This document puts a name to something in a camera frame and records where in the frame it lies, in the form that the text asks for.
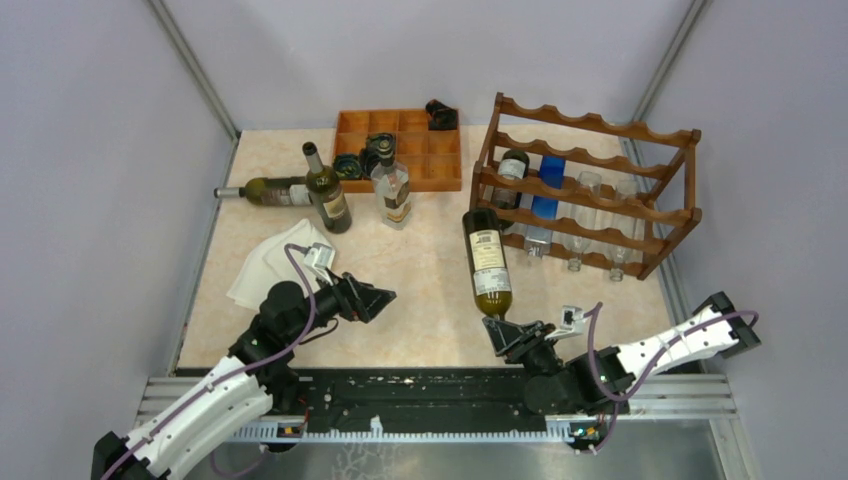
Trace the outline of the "green bottle front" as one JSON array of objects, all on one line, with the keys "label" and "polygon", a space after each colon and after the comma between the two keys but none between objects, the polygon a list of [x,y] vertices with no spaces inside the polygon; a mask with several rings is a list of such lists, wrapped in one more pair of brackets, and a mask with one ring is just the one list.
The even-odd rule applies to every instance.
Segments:
[{"label": "green bottle front", "polygon": [[513,291],[497,215],[473,208],[462,216],[462,225],[474,302],[484,315],[504,320]]}]

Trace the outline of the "small clear labelled bottle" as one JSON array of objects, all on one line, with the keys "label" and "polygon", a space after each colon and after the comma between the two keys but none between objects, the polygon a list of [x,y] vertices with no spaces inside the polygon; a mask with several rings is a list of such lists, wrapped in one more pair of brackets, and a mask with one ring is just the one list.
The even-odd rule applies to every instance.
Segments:
[{"label": "small clear labelled bottle", "polygon": [[381,157],[370,178],[383,223],[402,230],[411,218],[410,175],[394,156]]}]

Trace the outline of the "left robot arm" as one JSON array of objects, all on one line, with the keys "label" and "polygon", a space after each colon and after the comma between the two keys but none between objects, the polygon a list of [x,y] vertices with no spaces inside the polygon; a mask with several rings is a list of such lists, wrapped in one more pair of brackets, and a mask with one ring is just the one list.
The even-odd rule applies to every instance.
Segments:
[{"label": "left robot arm", "polygon": [[311,331],[335,318],[368,323],[396,297],[348,272],[318,289],[275,284],[249,327],[194,386],[128,434],[110,432],[96,442],[92,478],[184,478],[246,424],[297,406],[299,378],[289,363]]}]

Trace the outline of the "blue square glass bottle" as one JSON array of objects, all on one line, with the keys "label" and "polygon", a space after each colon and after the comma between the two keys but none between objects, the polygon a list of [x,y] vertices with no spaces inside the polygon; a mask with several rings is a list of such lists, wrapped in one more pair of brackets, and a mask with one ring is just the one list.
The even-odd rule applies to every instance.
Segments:
[{"label": "blue square glass bottle", "polygon": [[[543,156],[538,177],[547,186],[560,189],[565,177],[566,160],[561,157]],[[559,202],[555,199],[534,196],[531,212],[543,220],[555,220]],[[554,232],[536,225],[528,225],[524,235],[524,250],[531,257],[542,258],[550,252]]]}]

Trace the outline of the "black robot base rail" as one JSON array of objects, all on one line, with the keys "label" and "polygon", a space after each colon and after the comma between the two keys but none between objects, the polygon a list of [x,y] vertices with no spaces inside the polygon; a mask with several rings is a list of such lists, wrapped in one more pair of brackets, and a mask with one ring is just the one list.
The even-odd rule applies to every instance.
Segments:
[{"label": "black robot base rail", "polygon": [[584,367],[552,376],[509,367],[297,367],[271,391],[271,414],[306,415],[315,434],[363,433],[372,418],[391,434],[535,433],[549,417],[631,411],[604,397]]}]

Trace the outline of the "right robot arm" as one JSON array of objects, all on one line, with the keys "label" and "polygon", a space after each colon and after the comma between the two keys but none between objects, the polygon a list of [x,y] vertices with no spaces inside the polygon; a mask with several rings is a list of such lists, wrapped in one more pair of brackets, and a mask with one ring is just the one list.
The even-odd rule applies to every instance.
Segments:
[{"label": "right robot arm", "polygon": [[685,363],[729,358],[760,345],[759,314],[735,309],[718,292],[681,324],[631,343],[596,348],[601,307],[566,305],[554,325],[482,320],[496,356],[522,366],[529,378],[524,404],[535,414],[596,415],[626,404],[646,380]]}]

